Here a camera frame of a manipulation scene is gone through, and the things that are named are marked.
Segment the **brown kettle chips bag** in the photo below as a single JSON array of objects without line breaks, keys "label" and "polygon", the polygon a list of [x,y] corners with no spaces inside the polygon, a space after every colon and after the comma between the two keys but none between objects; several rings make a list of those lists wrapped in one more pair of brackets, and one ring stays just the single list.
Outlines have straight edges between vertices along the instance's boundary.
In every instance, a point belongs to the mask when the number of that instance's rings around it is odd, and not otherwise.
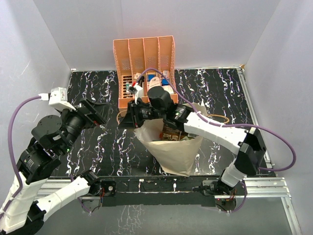
[{"label": "brown kettle chips bag", "polygon": [[161,141],[182,141],[188,139],[188,134],[164,125],[159,137]]}]

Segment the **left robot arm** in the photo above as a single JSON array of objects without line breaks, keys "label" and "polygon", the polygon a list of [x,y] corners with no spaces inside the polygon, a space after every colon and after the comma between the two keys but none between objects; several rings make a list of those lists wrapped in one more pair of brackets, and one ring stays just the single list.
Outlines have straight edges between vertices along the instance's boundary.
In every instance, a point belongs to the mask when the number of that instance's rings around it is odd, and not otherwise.
[{"label": "left robot arm", "polygon": [[60,156],[71,151],[85,129],[95,128],[108,120],[109,103],[81,99],[74,110],[43,117],[31,131],[32,139],[14,166],[15,178],[0,210],[2,235],[34,235],[47,219],[84,195],[98,195],[101,180],[88,170],[62,189],[37,199],[39,189],[61,164]]}]

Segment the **brown paper bag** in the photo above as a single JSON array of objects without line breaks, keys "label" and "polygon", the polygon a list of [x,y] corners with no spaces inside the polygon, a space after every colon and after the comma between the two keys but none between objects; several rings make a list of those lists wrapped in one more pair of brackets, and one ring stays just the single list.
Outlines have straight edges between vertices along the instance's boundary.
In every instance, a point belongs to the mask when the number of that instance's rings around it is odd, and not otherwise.
[{"label": "brown paper bag", "polygon": [[163,171],[179,176],[190,176],[203,137],[197,136],[183,141],[162,141],[159,136],[163,126],[162,119],[146,120],[134,133],[156,158]]}]

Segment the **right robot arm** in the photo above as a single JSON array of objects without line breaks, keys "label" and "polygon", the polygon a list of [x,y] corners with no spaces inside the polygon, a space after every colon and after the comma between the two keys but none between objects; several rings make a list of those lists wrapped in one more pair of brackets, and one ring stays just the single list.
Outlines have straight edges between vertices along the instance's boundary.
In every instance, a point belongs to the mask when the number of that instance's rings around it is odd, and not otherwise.
[{"label": "right robot arm", "polygon": [[190,157],[202,139],[211,140],[235,155],[217,181],[204,189],[212,194],[231,194],[247,176],[255,176],[266,147],[260,130],[226,127],[202,114],[194,104],[175,103],[161,86],[148,90],[149,101],[141,99],[142,88],[130,86],[134,99],[119,124],[121,129],[134,129],[137,139],[158,160],[163,170],[181,176],[190,174]]}]

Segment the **green chips bag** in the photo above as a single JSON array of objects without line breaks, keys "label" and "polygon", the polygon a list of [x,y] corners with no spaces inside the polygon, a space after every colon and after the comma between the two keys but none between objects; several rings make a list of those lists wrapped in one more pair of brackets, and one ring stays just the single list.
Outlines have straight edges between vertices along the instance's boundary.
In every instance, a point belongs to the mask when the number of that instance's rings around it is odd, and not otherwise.
[{"label": "green chips bag", "polygon": [[195,136],[184,136],[180,139],[180,141],[188,141],[188,140],[193,140],[195,139]]}]

